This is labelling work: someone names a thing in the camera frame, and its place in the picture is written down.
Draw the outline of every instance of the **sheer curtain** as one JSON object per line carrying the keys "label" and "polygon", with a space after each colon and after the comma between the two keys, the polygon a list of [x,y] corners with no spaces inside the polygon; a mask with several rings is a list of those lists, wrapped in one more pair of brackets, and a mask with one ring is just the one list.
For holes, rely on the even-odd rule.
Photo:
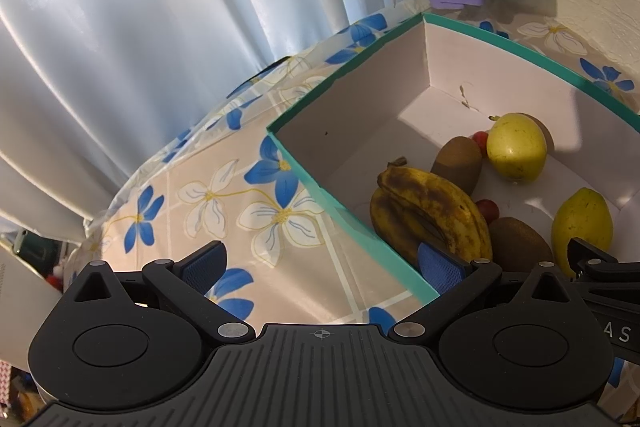
{"label": "sheer curtain", "polygon": [[0,0],[0,216],[80,241],[240,82],[391,0]]}

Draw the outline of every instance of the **metal pin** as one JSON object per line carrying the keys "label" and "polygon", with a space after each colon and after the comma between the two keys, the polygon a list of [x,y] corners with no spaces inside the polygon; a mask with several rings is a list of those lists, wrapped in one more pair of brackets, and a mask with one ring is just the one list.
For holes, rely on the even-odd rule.
{"label": "metal pin", "polygon": [[395,325],[394,331],[401,337],[412,339],[424,334],[424,326],[417,322],[401,322]]}
{"label": "metal pin", "polygon": [[226,339],[244,337],[248,332],[247,325],[239,322],[228,322],[218,328],[218,334]]}

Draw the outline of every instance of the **overripe banana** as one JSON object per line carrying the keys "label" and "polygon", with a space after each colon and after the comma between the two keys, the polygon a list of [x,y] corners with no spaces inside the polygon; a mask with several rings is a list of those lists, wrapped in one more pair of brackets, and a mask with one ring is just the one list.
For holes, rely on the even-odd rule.
{"label": "overripe banana", "polygon": [[441,250],[447,248],[441,237],[428,230],[420,216],[399,204],[381,188],[371,197],[369,214],[378,236],[415,267],[418,266],[417,251],[420,243]]}
{"label": "overripe banana", "polygon": [[492,259],[489,229],[476,204],[463,190],[432,172],[389,167],[378,186],[394,201],[432,222],[447,250],[465,261]]}

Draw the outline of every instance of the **crosshair symbol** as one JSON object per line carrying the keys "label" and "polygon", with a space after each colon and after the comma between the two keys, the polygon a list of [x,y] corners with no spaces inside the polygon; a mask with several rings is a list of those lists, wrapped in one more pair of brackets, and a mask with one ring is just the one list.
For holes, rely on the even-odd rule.
{"label": "crosshair symbol", "polygon": [[327,331],[327,330],[318,330],[318,331],[314,331],[311,334],[314,337],[317,337],[318,339],[320,339],[321,341],[324,341],[325,339],[327,339],[330,335],[333,335],[334,333],[329,333],[329,331]]}

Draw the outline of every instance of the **box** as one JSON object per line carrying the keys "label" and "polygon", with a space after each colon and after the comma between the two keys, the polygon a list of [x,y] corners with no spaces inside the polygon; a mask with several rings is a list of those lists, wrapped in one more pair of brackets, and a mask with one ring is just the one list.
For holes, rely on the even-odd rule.
{"label": "box", "polygon": [[318,203],[415,296],[437,293],[372,231],[369,199],[386,163],[429,170],[454,136],[489,116],[540,120],[552,144],[532,184],[500,178],[485,160],[474,201],[494,200],[550,243],[553,216],[581,187],[604,196],[609,253],[640,261],[640,117],[579,74],[489,31],[434,14],[407,20],[331,74],[268,131]]}

